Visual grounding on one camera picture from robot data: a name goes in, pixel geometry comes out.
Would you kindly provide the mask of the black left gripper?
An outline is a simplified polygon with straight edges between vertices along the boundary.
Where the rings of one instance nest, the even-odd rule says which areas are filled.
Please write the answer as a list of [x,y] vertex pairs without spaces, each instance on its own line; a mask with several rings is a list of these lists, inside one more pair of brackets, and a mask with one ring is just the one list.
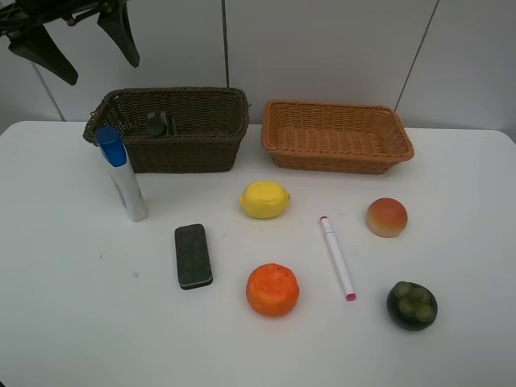
[[1,36],[9,50],[75,85],[77,70],[48,34],[44,24],[63,19],[70,27],[98,15],[97,24],[114,41],[128,63],[139,66],[140,56],[131,32],[126,1],[13,1],[1,6]]

